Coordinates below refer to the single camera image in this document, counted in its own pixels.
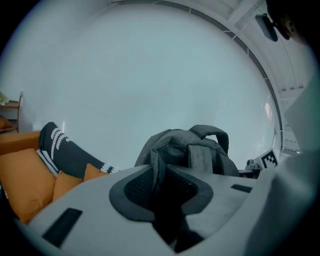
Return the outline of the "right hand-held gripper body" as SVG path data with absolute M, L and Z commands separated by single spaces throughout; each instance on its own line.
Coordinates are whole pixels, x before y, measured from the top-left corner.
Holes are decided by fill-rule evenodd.
M 239 175 L 242 178 L 257 179 L 262 170 L 273 168 L 278 165 L 278 159 L 273 149 L 270 149 L 262 155 L 248 159 L 244 169 L 239 170 Z

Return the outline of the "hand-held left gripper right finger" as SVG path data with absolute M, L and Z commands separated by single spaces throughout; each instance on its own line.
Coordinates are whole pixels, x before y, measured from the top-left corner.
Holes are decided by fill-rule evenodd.
M 262 213 L 268 197 L 272 173 L 261 173 L 258 179 L 225 176 L 169 165 L 206 182 L 213 197 L 206 208 L 188 215 L 189 228 L 203 241 L 180 253 L 181 256 L 245 256 L 250 234 Z

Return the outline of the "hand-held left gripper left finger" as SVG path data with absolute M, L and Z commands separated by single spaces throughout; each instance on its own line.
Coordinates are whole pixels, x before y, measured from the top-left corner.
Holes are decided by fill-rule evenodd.
M 45 207 L 29 224 L 16 220 L 18 230 L 42 253 L 62 256 L 175 256 L 149 222 L 131 221 L 111 205 L 113 184 L 149 168 L 142 165 L 85 181 Z M 42 235 L 67 208 L 82 212 L 60 247 Z

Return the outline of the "dark grey backpack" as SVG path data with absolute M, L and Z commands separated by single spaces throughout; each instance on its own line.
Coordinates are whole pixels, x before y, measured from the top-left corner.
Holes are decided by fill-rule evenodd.
M 138 155 L 135 166 L 152 166 L 153 186 L 163 182 L 167 165 L 239 177 L 228 151 L 229 136 L 225 131 L 212 125 L 197 124 L 189 130 L 167 129 L 151 136 Z

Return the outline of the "orange sofa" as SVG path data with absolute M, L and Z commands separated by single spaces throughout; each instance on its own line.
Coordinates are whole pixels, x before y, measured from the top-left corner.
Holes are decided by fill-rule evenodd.
M 88 180 L 107 173 L 87 164 L 84 178 L 54 175 L 38 154 L 40 133 L 0 135 L 0 186 L 10 214 L 28 224 L 41 210 Z

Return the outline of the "small orange cushion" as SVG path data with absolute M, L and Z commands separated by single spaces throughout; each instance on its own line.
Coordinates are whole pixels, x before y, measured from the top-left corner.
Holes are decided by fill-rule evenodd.
M 60 170 L 55 180 L 52 201 L 58 200 L 83 181 L 81 178 L 71 176 Z

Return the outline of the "black and white knitted blanket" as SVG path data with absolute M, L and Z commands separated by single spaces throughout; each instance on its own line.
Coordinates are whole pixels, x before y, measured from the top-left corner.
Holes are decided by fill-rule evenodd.
M 28 149 L 35 150 L 54 176 L 63 171 L 83 179 L 88 164 L 105 174 L 119 171 L 80 148 L 54 122 L 48 122 L 40 131 L 0 135 L 0 156 Z

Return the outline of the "large orange cushion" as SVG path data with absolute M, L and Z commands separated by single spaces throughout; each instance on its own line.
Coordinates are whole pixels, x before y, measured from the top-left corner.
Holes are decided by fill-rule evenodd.
M 0 155 L 0 183 L 10 207 L 25 224 L 53 201 L 55 181 L 33 148 Z

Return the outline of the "flat orange pillow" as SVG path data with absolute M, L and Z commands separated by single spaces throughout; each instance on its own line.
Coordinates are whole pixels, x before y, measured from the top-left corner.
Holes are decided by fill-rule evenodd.
M 12 123 L 7 120 L 5 117 L 0 115 L 0 130 L 7 130 L 13 127 Z

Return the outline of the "wooden shelf rack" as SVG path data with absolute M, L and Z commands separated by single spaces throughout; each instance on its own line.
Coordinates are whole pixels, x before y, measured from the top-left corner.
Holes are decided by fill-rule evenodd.
M 23 97 L 23 92 L 20 92 L 19 95 L 19 100 L 10 100 L 8 104 L 6 105 L 0 105 L 0 110 L 15 110 L 16 111 L 16 118 L 15 119 L 7 119 L 12 123 L 12 128 L 11 129 L 6 129 L 6 130 L 0 130 L 0 133 L 8 133 L 8 132 L 13 132 L 16 131 L 19 133 L 19 119 L 20 119 L 20 108 L 21 108 L 21 101 Z

